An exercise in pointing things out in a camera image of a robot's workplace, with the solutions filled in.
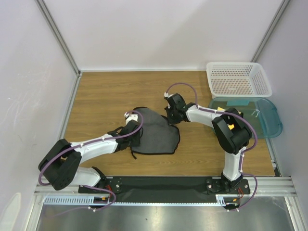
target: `white wall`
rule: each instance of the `white wall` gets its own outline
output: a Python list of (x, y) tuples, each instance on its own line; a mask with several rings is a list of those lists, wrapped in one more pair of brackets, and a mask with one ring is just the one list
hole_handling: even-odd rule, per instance
[(250, 61), (282, 0), (45, 0), (82, 70)]
[(274, 139), (283, 175), (290, 176), (308, 218), (308, 2), (290, 3), (259, 62), (268, 74), (283, 123)]
[(0, 214), (21, 193), (20, 231), (76, 75), (34, 0), (2, 0), (0, 31)]

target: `white plastic basket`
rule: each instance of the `white plastic basket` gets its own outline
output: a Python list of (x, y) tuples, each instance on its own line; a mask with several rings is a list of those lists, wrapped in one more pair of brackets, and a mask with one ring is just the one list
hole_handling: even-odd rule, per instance
[(272, 95), (268, 78), (260, 64), (212, 62), (206, 65), (206, 73), (212, 98)]

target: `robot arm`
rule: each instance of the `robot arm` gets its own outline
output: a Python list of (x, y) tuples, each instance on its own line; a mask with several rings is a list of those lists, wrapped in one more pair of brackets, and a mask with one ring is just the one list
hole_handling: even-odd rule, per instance
[(99, 169), (95, 167), (79, 167), (79, 165), (102, 154), (116, 153), (127, 147), (139, 146), (139, 131), (124, 138), (112, 139), (113, 137), (130, 134), (136, 130), (139, 125), (138, 115), (131, 114), (126, 119), (126, 125), (124, 127), (119, 127), (101, 137), (73, 143), (69, 143), (65, 139), (59, 140), (41, 161), (38, 169), (42, 171), (47, 163), (60, 154), (60, 152), (70, 149), (70, 151), (61, 155), (61, 158), (57, 158), (46, 168), (43, 172), (43, 176), (46, 180), (55, 190), (61, 190), (69, 184), (89, 186), (97, 185), (99, 188), (103, 188), (104, 185), (102, 184), (104, 184), (103, 181), (105, 180), (105, 176)]
[[(170, 124), (181, 121), (197, 122), (214, 128), (220, 146), (225, 151), (225, 167), (221, 174), (225, 179), (225, 188), (234, 188), (243, 178), (241, 153), (249, 144), (252, 132), (241, 120), (230, 115), (212, 113), (209, 108), (197, 108), (194, 103), (186, 104), (179, 94), (165, 95), (168, 106), (165, 108)], [(226, 112), (239, 114), (234, 108)]]

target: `wooden surface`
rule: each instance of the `wooden surface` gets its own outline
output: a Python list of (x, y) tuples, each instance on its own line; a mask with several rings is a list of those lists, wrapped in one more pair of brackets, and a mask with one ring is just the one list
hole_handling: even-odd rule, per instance
[[(85, 141), (102, 136), (125, 124), (124, 113), (138, 106), (149, 107), (166, 115), (164, 92), (175, 82), (196, 87), (199, 104), (208, 106), (211, 93), (206, 72), (100, 72), (83, 73), (69, 119), (66, 139)], [(186, 103), (194, 102), (194, 93), (182, 85), (170, 93), (180, 93)], [(177, 125), (181, 141), (173, 155), (141, 155), (135, 160), (130, 150), (105, 154), (82, 164), (98, 167), (105, 175), (126, 176), (218, 176), (224, 168), (224, 151), (209, 127), (197, 123)], [(265, 140), (244, 159), (244, 172), (273, 176)]]

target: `transparent blue tray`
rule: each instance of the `transparent blue tray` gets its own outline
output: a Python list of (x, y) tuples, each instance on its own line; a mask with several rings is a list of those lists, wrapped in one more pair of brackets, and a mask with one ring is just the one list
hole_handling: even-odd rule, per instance
[(256, 130), (258, 138), (274, 138), (281, 134), (282, 123), (277, 108), (268, 99), (261, 97), (217, 97), (209, 108), (236, 108)]

